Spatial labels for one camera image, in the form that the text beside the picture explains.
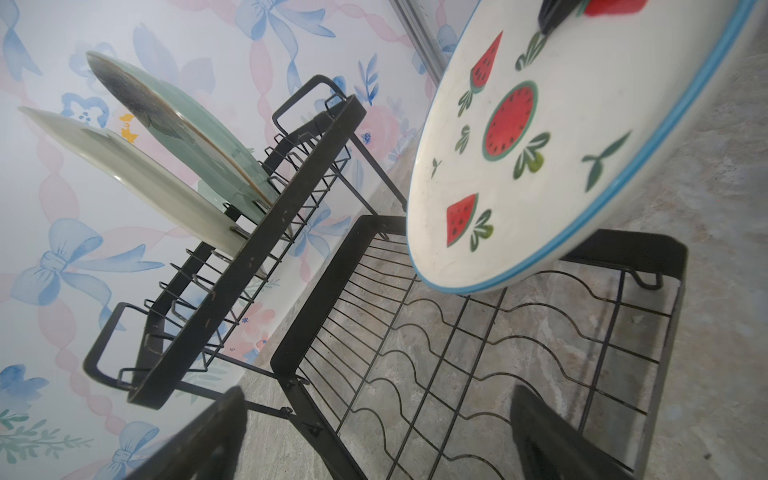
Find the green plate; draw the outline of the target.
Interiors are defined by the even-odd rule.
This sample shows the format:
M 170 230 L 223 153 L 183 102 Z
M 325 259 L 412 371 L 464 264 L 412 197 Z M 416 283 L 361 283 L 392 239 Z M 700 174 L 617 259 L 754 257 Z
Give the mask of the green plate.
M 176 86 L 91 50 L 88 64 L 149 133 L 215 193 L 259 224 L 279 197 L 251 152 L 207 109 Z

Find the cream plate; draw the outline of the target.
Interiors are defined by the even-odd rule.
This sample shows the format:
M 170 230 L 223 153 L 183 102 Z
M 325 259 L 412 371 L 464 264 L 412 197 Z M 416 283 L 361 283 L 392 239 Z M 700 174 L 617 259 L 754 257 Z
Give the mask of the cream plate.
M 26 106 L 19 111 L 196 238 L 229 256 L 243 248 L 246 239 L 231 218 L 113 131 Z

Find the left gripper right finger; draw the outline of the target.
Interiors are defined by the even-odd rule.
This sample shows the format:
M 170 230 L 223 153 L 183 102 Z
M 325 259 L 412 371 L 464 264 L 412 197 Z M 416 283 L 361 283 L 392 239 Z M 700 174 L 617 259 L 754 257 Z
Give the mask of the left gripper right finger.
M 510 422 L 526 479 L 631 477 L 525 385 L 513 390 Z

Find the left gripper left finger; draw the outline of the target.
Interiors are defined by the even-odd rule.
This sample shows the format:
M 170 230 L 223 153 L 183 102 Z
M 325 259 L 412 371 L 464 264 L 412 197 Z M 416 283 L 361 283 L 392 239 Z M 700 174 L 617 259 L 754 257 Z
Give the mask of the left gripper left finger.
M 132 472 L 131 479 L 232 479 L 247 427 L 241 388 L 233 387 Z

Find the white plate with blue rim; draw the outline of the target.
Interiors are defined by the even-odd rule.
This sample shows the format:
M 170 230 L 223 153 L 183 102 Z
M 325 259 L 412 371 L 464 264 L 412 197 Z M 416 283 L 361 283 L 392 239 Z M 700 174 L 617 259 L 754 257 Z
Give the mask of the white plate with blue rim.
M 667 160 L 767 14 L 763 1 L 481 1 L 430 107 L 407 244 L 421 280 L 496 290 L 582 243 Z

